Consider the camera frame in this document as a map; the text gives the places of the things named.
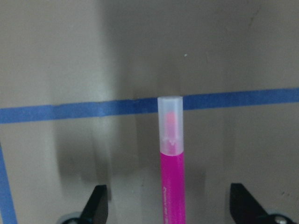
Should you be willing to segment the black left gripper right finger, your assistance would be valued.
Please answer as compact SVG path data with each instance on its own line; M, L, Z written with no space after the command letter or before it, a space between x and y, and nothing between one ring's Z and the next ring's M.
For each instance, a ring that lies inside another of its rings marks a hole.
M241 183L230 185L229 211L236 224L276 223Z

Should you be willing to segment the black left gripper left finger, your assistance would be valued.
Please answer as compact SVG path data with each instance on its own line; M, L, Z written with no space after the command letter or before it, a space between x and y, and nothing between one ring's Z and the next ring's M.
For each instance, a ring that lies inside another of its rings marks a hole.
M95 186L80 217L79 224L105 224L108 218L107 186Z

